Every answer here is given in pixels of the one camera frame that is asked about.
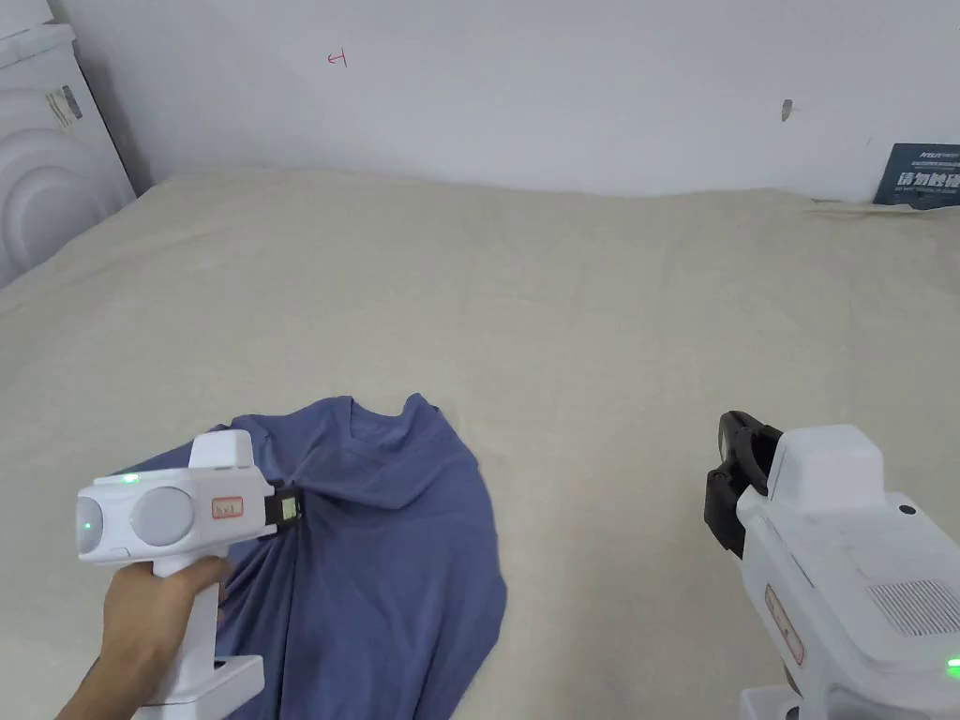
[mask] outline white appliance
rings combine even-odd
[[[53,19],[46,0],[3,0],[0,37],[9,37]]]
[[[134,199],[74,37],[40,25],[0,39],[0,287]]]

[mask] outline mattress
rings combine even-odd
[[[0,696],[49,718],[109,573],[74,496],[248,413],[423,393],[480,460],[509,603],[469,718],[733,718],[781,682],[702,520],[716,423],[852,422],[960,538],[960,210],[182,176],[0,292]]]

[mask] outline human hand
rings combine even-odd
[[[123,668],[146,702],[177,656],[194,598],[228,572],[222,558],[203,558],[166,578],[155,576],[150,563],[117,571],[104,600],[100,663]]]
[[[223,558],[203,558],[165,578],[150,563],[118,570],[104,600],[100,658],[59,720],[132,717],[173,664],[194,598],[228,574]]]

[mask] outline blue t-shirt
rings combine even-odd
[[[334,397],[229,427],[250,432],[267,480],[303,488],[298,524],[230,550],[217,654],[262,655],[266,680],[232,717],[449,717],[496,643],[507,589],[490,497],[444,416],[420,395],[396,417]]]

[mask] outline finger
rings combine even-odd
[[[230,572],[230,564],[223,558],[201,558],[192,565],[171,575],[184,583],[194,595],[214,583],[224,580]]]

